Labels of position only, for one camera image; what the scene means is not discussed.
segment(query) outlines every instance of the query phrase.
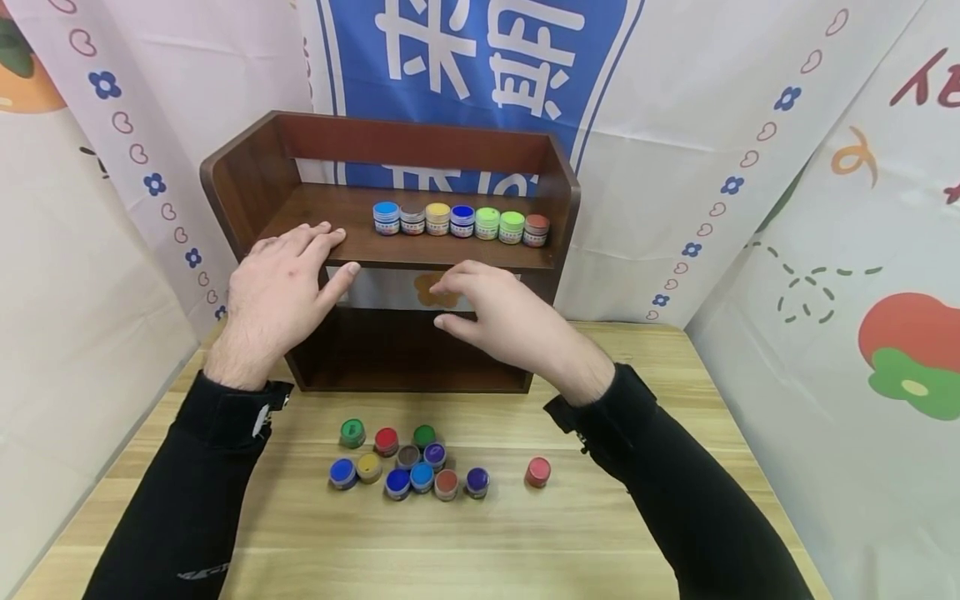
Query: red paint jar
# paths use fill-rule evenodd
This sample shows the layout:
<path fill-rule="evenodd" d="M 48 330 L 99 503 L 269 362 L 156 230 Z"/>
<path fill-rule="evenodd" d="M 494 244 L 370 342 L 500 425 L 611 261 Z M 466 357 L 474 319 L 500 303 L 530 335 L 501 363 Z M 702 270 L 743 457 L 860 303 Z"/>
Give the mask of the red paint jar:
<path fill-rule="evenodd" d="M 542 488 L 550 479 L 550 463 L 542 456 L 535 456 L 527 466 L 527 474 L 523 479 L 534 488 Z"/>

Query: blue flower pattern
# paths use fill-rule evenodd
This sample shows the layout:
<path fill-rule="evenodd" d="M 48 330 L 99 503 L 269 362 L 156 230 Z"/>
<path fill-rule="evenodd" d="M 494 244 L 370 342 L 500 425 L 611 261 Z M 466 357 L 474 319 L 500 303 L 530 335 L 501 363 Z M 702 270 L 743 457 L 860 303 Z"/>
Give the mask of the blue flower pattern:
<path fill-rule="evenodd" d="M 113 75 L 113 73 L 109 71 L 101 71 L 99 73 L 91 71 L 86 78 L 93 85 L 93 89 L 97 92 L 97 97 L 101 100 L 119 98 L 120 94 L 123 93 L 123 90 L 117 85 L 116 75 Z"/>
<path fill-rule="evenodd" d="M 744 181 L 742 177 L 730 176 L 727 178 L 727 182 L 723 184 L 723 187 L 720 188 L 720 193 L 733 196 L 740 191 L 740 186 L 743 185 Z"/>
<path fill-rule="evenodd" d="M 143 178 L 143 184 L 147 186 L 150 195 L 154 197 L 167 191 L 167 184 L 163 182 L 163 176 L 160 173 L 153 173 Z"/>
<path fill-rule="evenodd" d="M 777 100 L 777 103 L 774 104 L 774 110 L 782 110 L 787 112 L 793 108 L 793 103 L 800 98 L 800 94 L 803 92 L 799 87 L 794 87 L 788 85 L 783 93 L 780 95 L 780 99 Z"/>
<path fill-rule="evenodd" d="M 204 258 L 200 256 L 200 251 L 196 248 L 191 248 L 190 252 L 183 255 L 186 258 L 186 263 L 190 265 L 191 269 L 196 269 L 197 265 L 204 262 Z"/>
<path fill-rule="evenodd" d="M 687 243 L 684 247 L 684 251 L 681 252 L 684 256 L 689 256 L 690 258 L 695 258 L 700 255 L 700 251 L 704 248 L 703 244 L 694 244 L 693 242 Z"/>

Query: wood grain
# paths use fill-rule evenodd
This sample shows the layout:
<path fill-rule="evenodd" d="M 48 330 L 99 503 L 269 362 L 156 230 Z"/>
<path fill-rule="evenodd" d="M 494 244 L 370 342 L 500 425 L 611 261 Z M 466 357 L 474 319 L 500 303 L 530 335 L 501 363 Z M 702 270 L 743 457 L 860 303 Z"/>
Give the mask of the wood grain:
<path fill-rule="evenodd" d="M 685 335 L 663 325 L 578 324 L 637 369 L 670 412 L 747 491 L 793 553 L 815 597 L 828 591 Z M 150 464 L 208 344 L 196 353 L 120 454 L 16 600 L 79 598 Z M 274 378 L 290 380 L 286 365 Z M 542 411 L 554 391 L 527 396 L 297 393 L 274 419 L 253 472 L 225 599 L 676 598 L 676 581 L 633 502 Z M 484 501 L 433 496 L 387 501 L 380 485 L 335 492 L 326 469 L 340 423 L 401 436 L 424 422 L 456 469 L 490 470 Z M 544 490 L 522 483 L 535 454 L 553 464 Z"/>

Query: right hand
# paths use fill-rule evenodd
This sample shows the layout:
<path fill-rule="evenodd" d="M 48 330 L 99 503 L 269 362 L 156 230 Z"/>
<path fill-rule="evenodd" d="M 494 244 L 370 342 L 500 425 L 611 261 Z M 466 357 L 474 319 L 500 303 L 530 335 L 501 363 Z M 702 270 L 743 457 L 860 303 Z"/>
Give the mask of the right hand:
<path fill-rule="evenodd" d="M 493 358 L 534 372 L 571 404 L 597 400 L 613 381 L 613 362 L 514 275 L 473 260 L 446 273 L 432 294 L 463 294 L 477 321 L 442 314 L 434 324 Z"/>

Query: cartoon fruit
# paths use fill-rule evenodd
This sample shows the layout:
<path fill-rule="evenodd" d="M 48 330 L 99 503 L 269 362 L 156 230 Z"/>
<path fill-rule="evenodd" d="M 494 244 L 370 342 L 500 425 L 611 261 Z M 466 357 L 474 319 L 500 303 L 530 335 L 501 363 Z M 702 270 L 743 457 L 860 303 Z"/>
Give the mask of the cartoon fruit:
<path fill-rule="evenodd" d="M 960 418 L 960 309 L 912 292 L 877 302 L 860 324 L 868 383 L 938 420 Z"/>
<path fill-rule="evenodd" d="M 66 103 L 0 0 L 0 110 L 40 113 Z"/>

